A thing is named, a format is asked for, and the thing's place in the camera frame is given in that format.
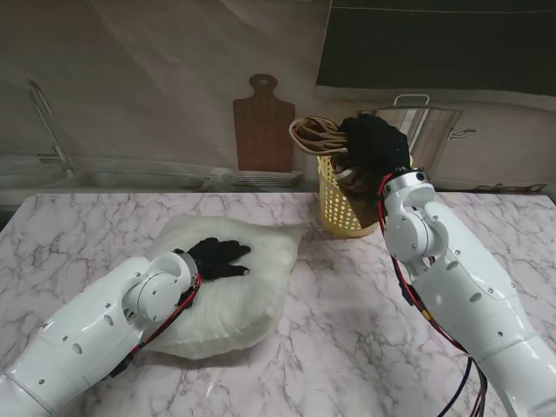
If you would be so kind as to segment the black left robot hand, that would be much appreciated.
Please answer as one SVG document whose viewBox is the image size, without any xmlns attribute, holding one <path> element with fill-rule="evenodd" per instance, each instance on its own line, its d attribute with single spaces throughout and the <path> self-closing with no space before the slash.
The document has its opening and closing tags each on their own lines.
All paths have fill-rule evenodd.
<svg viewBox="0 0 556 417">
<path fill-rule="evenodd" d="M 195 265 L 204 281 L 220 278 L 243 276 L 249 269 L 235 264 L 244 255 L 251 252 L 251 247 L 242 245 L 238 241 L 219 241 L 209 237 L 198 242 L 188 251 L 195 261 Z"/>
</svg>

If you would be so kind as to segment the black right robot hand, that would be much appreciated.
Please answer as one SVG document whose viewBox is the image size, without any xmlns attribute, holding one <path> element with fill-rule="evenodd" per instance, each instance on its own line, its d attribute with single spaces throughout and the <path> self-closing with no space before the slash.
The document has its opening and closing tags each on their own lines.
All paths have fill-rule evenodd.
<svg viewBox="0 0 556 417">
<path fill-rule="evenodd" d="M 381 179 L 396 169 L 409 168 L 407 136 L 378 116 L 362 114 L 344 119 L 339 127 L 347 139 L 341 166 Z"/>
</svg>

